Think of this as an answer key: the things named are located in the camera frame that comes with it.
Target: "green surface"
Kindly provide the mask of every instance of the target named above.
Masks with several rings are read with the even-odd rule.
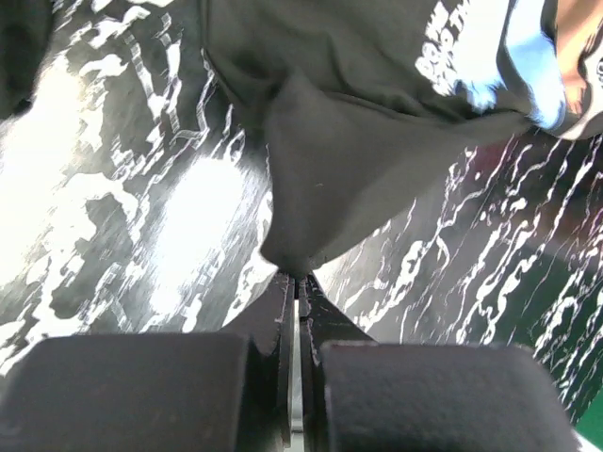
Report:
[[[599,393],[578,422],[578,432],[599,449],[603,449],[603,392]]]

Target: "colorful shirt graphic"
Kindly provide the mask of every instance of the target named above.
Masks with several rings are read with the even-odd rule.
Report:
[[[464,94],[477,113],[500,106],[505,90],[529,99],[525,114],[553,135],[578,139],[603,132],[601,37],[584,42],[590,54],[582,56],[579,69],[589,89],[576,109],[563,83],[554,37],[543,29],[550,1],[555,0],[462,0],[453,9],[439,1],[416,69],[438,94]]]

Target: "marble surface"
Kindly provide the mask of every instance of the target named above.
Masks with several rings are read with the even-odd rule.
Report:
[[[266,148],[190,2],[56,1],[36,102],[0,125],[2,384],[46,337],[216,330],[275,271]],[[603,380],[600,145],[451,149],[448,175],[318,277],[382,341],[533,348],[576,421]]]

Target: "marble pattern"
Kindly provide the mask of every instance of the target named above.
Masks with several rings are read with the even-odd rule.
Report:
[[[216,330],[275,271],[267,151],[187,1],[56,1],[37,100],[0,125],[2,377],[46,337]],[[577,420],[603,380],[600,145],[465,150],[318,277],[382,341],[532,347]]]

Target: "graphic print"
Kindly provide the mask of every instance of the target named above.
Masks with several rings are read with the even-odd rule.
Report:
[[[603,49],[601,37],[596,39],[601,29],[596,15],[603,15],[603,0],[593,0],[601,8],[590,8],[590,16],[567,31],[564,60],[559,60],[559,49],[543,30],[549,1],[461,0],[452,11],[439,1],[426,26],[428,40],[416,69],[442,96],[465,93],[478,113],[495,108],[502,90],[522,98],[527,95],[531,104],[527,115],[536,125],[562,137],[583,137],[586,126],[603,109]],[[562,7],[567,1],[558,3]],[[590,83],[579,75],[579,57]],[[564,71],[563,64],[573,71]],[[590,96],[585,96],[587,86]],[[590,102],[583,105],[587,98]],[[603,131],[603,118],[600,122]]]

